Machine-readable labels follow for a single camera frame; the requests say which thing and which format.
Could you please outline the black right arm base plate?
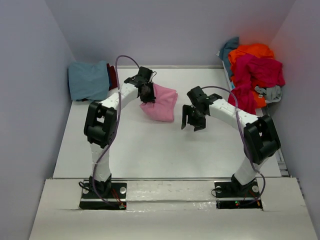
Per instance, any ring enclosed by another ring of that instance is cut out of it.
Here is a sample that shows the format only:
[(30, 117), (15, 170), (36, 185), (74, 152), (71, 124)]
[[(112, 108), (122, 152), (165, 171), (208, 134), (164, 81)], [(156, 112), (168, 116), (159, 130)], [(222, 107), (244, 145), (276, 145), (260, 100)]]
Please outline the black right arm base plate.
[(231, 181), (218, 181), (210, 193), (217, 200), (218, 210), (263, 209), (256, 180), (246, 186), (236, 186)]

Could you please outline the pink t shirt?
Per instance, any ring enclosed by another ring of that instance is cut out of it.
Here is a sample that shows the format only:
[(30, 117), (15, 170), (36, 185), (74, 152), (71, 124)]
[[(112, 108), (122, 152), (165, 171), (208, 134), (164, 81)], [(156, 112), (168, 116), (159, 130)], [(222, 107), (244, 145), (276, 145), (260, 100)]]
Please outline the pink t shirt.
[(172, 123), (174, 121), (174, 108), (178, 100), (175, 89), (153, 84), (155, 102), (140, 104), (141, 110), (152, 120)]

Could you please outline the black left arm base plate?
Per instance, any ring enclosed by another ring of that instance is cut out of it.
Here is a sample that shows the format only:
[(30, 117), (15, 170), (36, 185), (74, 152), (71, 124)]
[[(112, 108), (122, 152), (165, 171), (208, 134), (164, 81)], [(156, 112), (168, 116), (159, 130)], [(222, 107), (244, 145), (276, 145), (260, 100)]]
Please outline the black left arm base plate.
[(127, 183), (112, 182), (110, 192), (104, 196), (104, 200), (97, 196), (90, 183), (80, 181), (78, 185), (82, 188), (79, 208), (82, 210), (110, 210), (124, 211), (127, 209)]

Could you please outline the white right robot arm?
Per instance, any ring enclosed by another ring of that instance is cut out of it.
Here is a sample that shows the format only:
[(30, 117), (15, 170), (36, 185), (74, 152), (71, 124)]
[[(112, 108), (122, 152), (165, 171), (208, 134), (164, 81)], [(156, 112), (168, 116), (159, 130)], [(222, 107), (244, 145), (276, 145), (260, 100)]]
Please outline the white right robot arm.
[(182, 107), (181, 127), (194, 127), (195, 131), (206, 128), (206, 118), (213, 117), (238, 130), (243, 143), (244, 160), (229, 182), (217, 183), (213, 189), (216, 198), (242, 198), (255, 186), (261, 167), (281, 147), (272, 118), (257, 116), (241, 110), (238, 102), (227, 102), (222, 96), (207, 95), (203, 88), (192, 88), (187, 96), (190, 105)]

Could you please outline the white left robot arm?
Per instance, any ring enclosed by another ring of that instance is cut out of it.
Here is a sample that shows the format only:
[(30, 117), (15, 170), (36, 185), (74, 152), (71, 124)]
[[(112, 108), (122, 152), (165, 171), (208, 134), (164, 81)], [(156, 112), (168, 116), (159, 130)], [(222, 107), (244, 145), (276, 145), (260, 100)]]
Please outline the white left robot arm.
[(137, 98), (143, 103), (155, 102), (152, 81), (155, 74), (155, 71), (141, 66), (136, 75), (128, 77), (119, 86), (117, 92), (88, 106), (83, 131), (91, 149), (92, 172), (85, 189), (98, 198), (106, 198), (112, 188), (110, 148), (117, 135), (121, 112)]

